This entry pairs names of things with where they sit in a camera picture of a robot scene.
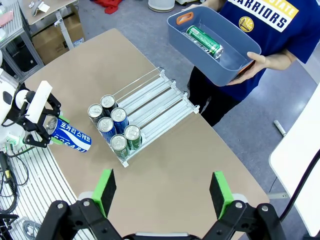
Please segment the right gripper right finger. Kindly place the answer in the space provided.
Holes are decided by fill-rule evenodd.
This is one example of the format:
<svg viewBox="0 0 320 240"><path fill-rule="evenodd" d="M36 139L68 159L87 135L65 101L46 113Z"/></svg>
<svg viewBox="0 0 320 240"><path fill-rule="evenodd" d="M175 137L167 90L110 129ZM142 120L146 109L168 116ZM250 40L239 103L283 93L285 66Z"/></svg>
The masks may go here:
<svg viewBox="0 0 320 240"><path fill-rule="evenodd" d="M250 240L285 240L281 221L273 205L249 203L234 199L222 171L212 173L209 192L217 221L204 240L230 240L235 232L246 233Z"/></svg>

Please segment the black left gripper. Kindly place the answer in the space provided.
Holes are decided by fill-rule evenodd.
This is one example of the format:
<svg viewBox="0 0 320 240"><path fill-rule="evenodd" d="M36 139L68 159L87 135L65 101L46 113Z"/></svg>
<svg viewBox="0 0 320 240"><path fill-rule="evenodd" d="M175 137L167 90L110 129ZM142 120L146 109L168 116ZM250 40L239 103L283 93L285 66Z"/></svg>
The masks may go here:
<svg viewBox="0 0 320 240"><path fill-rule="evenodd" d="M67 124L70 121L63 116L60 110L61 103L56 97L50 93L31 90L16 90L14 95L14 110L17 123L24 128L25 131L41 131L48 116L57 117ZM42 137L42 140L36 140L32 134L27 134L23 138L23 143L33 147L47 148L49 145L62 145L62 141L55 137Z"/></svg>

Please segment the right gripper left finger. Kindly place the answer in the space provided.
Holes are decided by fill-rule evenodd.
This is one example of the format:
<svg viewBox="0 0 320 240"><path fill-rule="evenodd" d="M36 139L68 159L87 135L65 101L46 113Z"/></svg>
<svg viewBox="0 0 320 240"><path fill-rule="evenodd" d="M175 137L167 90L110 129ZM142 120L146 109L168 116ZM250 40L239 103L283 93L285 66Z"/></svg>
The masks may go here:
<svg viewBox="0 0 320 240"><path fill-rule="evenodd" d="M68 204L56 200L49 206L37 232L37 240L72 240L80 230L89 230L96 240L121 240L108 220L117 186L113 169L105 169L89 198Z"/></svg>

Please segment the person's left hand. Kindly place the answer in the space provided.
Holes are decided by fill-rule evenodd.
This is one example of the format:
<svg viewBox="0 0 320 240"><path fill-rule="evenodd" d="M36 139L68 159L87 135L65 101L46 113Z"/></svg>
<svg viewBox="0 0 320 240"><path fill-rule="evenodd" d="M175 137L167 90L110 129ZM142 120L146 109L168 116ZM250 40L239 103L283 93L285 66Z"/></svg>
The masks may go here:
<svg viewBox="0 0 320 240"><path fill-rule="evenodd" d="M257 53L249 51L247 53L247 56L253 60L253 65L250 68L246 68L246 70L243 70L239 76L237 76L227 84L228 86L241 84L246 80L253 78L258 72L268 66L267 58L263 55L259 55Z"/></svg>

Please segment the person's right hand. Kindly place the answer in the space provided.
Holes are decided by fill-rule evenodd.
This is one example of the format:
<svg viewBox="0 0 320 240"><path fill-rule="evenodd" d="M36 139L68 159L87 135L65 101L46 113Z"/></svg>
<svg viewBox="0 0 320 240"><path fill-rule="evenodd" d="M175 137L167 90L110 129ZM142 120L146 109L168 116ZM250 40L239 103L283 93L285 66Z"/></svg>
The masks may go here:
<svg viewBox="0 0 320 240"><path fill-rule="evenodd" d="M208 7L208 4L206 2L201 3L201 4L191 4L190 6L183 8L181 11L187 11L196 7Z"/></svg>

